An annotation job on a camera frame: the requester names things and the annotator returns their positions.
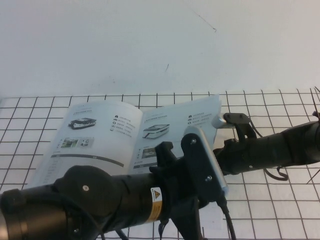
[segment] white wall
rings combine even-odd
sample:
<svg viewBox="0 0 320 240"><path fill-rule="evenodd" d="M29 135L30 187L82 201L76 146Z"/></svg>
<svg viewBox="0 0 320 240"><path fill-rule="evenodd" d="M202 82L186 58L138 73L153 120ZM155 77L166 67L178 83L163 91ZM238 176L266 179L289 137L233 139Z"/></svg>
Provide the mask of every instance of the white wall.
<svg viewBox="0 0 320 240"><path fill-rule="evenodd" d="M319 85L319 9L318 0L3 0L0 96Z"/></svg>

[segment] open booklet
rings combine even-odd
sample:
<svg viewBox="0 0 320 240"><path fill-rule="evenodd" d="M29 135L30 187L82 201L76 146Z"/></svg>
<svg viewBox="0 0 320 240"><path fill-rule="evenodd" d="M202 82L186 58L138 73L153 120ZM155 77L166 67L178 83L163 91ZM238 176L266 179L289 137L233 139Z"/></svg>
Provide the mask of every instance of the open booklet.
<svg viewBox="0 0 320 240"><path fill-rule="evenodd" d="M213 148L217 130L211 121L220 113L218 95L142 112L118 101L97 101L69 109L29 187L52 184L74 165L98 167L110 175L149 172L157 165L155 146L173 143L184 155L181 139L189 126L203 129Z"/></svg>

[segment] bolt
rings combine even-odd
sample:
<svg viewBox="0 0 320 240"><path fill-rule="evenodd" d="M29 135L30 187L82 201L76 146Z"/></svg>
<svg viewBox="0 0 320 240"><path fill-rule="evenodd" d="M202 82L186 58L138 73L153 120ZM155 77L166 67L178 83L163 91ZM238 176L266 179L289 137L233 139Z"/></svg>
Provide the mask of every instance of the bolt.
<svg viewBox="0 0 320 240"><path fill-rule="evenodd" d="M86 192L89 191L89 187L87 185L83 185L82 189Z"/></svg>
<svg viewBox="0 0 320 240"><path fill-rule="evenodd" d="M206 179L205 179L206 182L210 182L211 180L212 180L212 176L210 176L210 175L207 176Z"/></svg>

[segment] grid backdrop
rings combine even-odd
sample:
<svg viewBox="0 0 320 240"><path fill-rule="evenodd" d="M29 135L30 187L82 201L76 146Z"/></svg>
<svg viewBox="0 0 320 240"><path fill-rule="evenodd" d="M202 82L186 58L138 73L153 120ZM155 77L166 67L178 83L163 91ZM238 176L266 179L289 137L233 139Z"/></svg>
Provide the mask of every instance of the grid backdrop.
<svg viewBox="0 0 320 240"><path fill-rule="evenodd" d="M320 110L320 93L314 99ZM187 94L138 94L97 96L56 96L4 98L0 103L0 192L23 189L32 179L43 154L57 129L74 104L119 100L142 111L204 98L213 92ZM220 93L222 113L245 113L263 135L279 133L286 128L316 121L312 116L313 101L309 89L257 90ZM233 129L219 129L215 148L234 138ZM229 185L228 207L236 236L241 239L320 239L320 174L307 181L320 169L320 163L287 167L289 181L276 181L262 170L226 176ZM201 229L208 239L230 239L225 221L214 224L212 206L200 212ZM130 239L159 239L158 223L125 229ZM110 232L110 239L119 237ZM169 223L164 239L182 239Z"/></svg>

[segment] warning sticker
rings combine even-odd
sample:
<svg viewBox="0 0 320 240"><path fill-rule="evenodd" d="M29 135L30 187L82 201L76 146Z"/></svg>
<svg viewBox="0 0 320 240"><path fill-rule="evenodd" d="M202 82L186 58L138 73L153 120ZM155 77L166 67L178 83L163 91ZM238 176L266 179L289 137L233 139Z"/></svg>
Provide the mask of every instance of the warning sticker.
<svg viewBox="0 0 320 240"><path fill-rule="evenodd" d="M162 192L160 187L152 187L151 196L152 196L152 209L150 216L147 222L154 222L158 219L161 209L162 209Z"/></svg>

